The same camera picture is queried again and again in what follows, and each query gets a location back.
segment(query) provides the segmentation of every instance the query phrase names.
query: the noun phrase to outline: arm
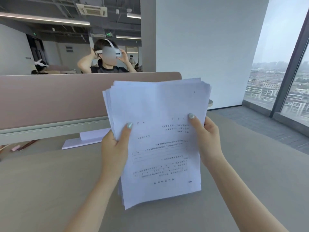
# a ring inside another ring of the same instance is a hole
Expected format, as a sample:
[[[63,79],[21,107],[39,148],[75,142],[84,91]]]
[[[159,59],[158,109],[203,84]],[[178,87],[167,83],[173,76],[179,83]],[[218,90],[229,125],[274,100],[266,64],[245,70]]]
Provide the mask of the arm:
[[[102,174],[64,232],[98,232],[109,198],[128,159],[131,128],[132,123],[123,128],[118,142],[112,131],[102,139]]]
[[[129,62],[126,51],[123,49],[120,49],[120,51],[122,52],[122,57],[118,59],[127,66],[129,72],[137,72],[132,66],[132,64]]]
[[[86,55],[85,57],[83,57],[81,60],[78,61],[77,66],[79,67],[79,69],[83,72],[83,73],[91,73],[91,64],[92,64],[92,60],[96,58],[96,55],[93,51],[93,49],[91,49],[91,54]]]
[[[256,232],[288,232],[250,191],[223,156],[218,127],[206,117],[204,127],[189,114],[197,132],[200,156],[222,195],[239,230]]]

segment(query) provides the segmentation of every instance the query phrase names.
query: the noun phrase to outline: painted fingernail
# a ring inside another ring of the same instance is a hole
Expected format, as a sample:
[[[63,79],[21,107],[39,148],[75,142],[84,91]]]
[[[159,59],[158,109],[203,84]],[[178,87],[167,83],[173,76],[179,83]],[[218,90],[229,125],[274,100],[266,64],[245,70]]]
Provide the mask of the painted fingernail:
[[[127,123],[127,127],[128,127],[129,129],[131,129],[131,128],[132,128],[132,125],[133,125],[133,123],[132,123],[132,122]]]
[[[188,117],[189,117],[190,119],[193,119],[193,118],[195,117],[195,115],[192,114],[192,113],[189,113],[189,114],[188,114]]]

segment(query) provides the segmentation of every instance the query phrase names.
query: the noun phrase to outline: floor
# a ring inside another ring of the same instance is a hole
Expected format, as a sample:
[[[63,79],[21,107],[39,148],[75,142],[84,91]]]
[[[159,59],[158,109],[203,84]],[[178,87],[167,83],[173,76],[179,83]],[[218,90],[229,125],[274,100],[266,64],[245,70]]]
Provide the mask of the floor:
[[[213,110],[212,113],[229,118],[241,126],[309,155],[308,137],[247,107],[240,106]]]

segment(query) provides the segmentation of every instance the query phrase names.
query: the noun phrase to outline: ceiling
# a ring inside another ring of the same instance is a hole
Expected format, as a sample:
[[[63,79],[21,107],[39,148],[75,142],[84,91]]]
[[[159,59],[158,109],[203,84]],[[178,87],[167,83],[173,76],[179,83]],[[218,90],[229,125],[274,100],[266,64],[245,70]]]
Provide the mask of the ceiling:
[[[81,15],[76,3],[105,6],[108,8],[108,17]],[[141,20],[128,18],[127,8],[131,8],[132,13],[140,15],[140,0],[0,0],[0,11],[2,12],[89,21],[90,28],[25,23],[42,40],[71,43],[88,43],[88,33],[111,32],[114,37],[116,35],[140,37]],[[117,44],[125,41],[126,45],[136,45],[137,43],[137,40],[128,39],[115,39],[115,41]]]

